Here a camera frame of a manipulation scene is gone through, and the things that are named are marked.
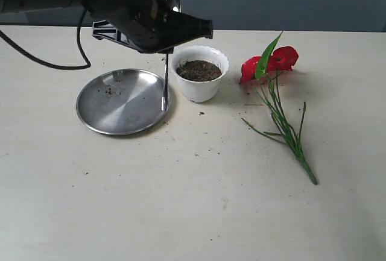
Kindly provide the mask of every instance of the red flower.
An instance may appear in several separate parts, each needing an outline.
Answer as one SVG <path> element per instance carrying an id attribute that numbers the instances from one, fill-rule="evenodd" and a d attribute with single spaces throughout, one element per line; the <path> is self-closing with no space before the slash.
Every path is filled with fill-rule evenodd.
<path id="1" fill-rule="evenodd" d="M 260 56 L 252 57 L 241 66 L 240 83 L 245 83 L 255 78 L 256 64 L 260 60 Z M 298 53 L 293 47 L 286 46 L 277 48 L 273 51 L 272 56 L 268 61 L 267 72 L 272 71 L 292 71 L 292 66 L 296 64 L 299 58 Z"/>

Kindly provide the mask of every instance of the black cable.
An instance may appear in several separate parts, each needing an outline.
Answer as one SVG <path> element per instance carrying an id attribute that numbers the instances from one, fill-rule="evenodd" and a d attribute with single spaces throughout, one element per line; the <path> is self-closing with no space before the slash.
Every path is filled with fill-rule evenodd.
<path id="1" fill-rule="evenodd" d="M 90 60 L 87 58 L 86 54 L 84 53 L 83 51 L 83 48 L 82 48 L 82 44 L 80 43 L 80 29 L 81 29 L 81 26 L 83 24 L 83 20 L 84 20 L 84 17 L 86 15 L 86 9 L 83 10 L 81 16 L 80 16 L 80 19 L 79 19 L 79 23 L 78 23 L 78 27 L 77 27 L 77 45 L 78 45 L 78 49 L 80 51 L 80 54 L 82 55 L 83 59 L 86 61 L 86 65 L 82 65 L 82 66 L 61 66 L 61 65 L 56 65 L 56 64 L 52 64 L 52 63 L 48 63 L 46 61 L 43 61 L 33 55 L 31 55 L 30 53 L 26 52 L 26 50 L 24 50 L 23 48 L 21 48 L 18 44 L 14 43 L 14 41 L 12 41 L 7 35 L 5 35 L 1 30 L 0 30 L 0 38 L 2 40 L 4 40 L 5 42 L 7 42 L 12 48 L 14 48 L 16 51 L 20 52 L 21 54 L 23 54 L 24 56 L 26 56 L 28 59 L 38 63 L 38 64 L 41 64 L 41 65 L 44 65 L 44 66 L 47 66 L 49 68 L 53 68 L 53 69 L 60 69 L 60 70 L 81 70 L 81 69 L 86 69 L 86 68 L 89 68 L 91 67 L 91 62 Z"/>

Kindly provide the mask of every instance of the gray wall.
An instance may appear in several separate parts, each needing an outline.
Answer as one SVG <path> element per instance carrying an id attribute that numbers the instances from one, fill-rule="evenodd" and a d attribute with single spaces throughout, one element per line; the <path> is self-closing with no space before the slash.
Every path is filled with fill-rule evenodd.
<path id="1" fill-rule="evenodd" d="M 182 0 L 183 12 L 225 30 L 382 31 L 385 0 Z M 81 9 L 0 15 L 0 22 L 76 24 Z"/>

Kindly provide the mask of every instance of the scattered soil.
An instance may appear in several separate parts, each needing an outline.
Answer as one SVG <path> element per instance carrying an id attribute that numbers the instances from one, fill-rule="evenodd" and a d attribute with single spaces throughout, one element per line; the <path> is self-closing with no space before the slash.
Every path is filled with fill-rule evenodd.
<path id="1" fill-rule="evenodd" d="M 221 70 L 204 60 L 188 61 L 177 68 L 177 74 L 184 79 L 202 82 L 214 80 L 221 76 Z"/>

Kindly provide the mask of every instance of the table surface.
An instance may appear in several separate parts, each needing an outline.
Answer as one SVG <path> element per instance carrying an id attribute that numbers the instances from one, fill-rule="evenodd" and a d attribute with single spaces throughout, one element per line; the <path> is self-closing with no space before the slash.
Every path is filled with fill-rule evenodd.
<path id="1" fill-rule="evenodd" d="M 75 28 L 1 27 L 33 55 L 82 64 Z M 284 32 L 300 55 L 282 98 L 314 186 L 238 84 L 241 64 L 277 31 L 216 31 L 228 56 L 219 94 L 189 102 L 171 75 L 173 106 L 131 137 L 103 136 L 77 117 L 80 90 L 120 68 L 163 76 L 141 55 L 82 30 L 92 68 L 55 71 L 0 42 L 0 260 L 386 260 L 383 127 L 386 34 Z"/>

